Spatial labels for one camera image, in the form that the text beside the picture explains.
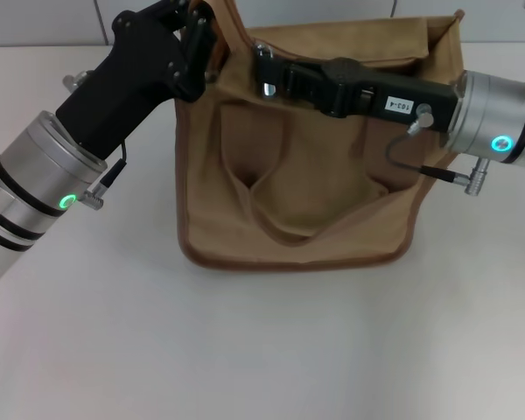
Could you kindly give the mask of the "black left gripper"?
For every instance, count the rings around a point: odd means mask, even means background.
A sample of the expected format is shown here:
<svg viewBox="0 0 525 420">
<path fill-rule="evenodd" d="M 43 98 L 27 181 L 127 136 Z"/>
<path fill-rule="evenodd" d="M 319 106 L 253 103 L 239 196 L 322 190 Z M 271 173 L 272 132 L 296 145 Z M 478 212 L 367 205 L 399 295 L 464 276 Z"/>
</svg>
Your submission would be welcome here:
<svg viewBox="0 0 525 420">
<path fill-rule="evenodd" d="M 204 94 L 217 40 L 214 13 L 193 10 L 188 15 L 188 4 L 163 0 L 116 17 L 107 58 L 55 111 L 85 151 L 104 160 L 160 103 L 174 96 L 196 102 Z M 178 41 L 174 32 L 180 29 Z"/>
</svg>

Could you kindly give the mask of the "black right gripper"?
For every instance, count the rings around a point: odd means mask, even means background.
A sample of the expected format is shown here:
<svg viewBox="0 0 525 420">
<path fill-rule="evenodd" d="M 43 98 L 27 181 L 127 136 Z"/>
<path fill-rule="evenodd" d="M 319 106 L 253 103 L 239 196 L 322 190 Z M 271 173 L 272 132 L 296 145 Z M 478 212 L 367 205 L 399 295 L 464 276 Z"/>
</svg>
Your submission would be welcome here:
<svg viewBox="0 0 525 420">
<path fill-rule="evenodd" d="M 359 61 L 335 58 L 318 61 L 261 56 L 255 59 L 255 79 L 274 88 L 274 96 L 310 103 L 321 113 L 345 118 L 370 116 L 410 125 L 417 107 L 429 105 L 431 130 L 447 133 L 458 104 L 450 85 L 401 75 L 372 75 Z"/>
</svg>

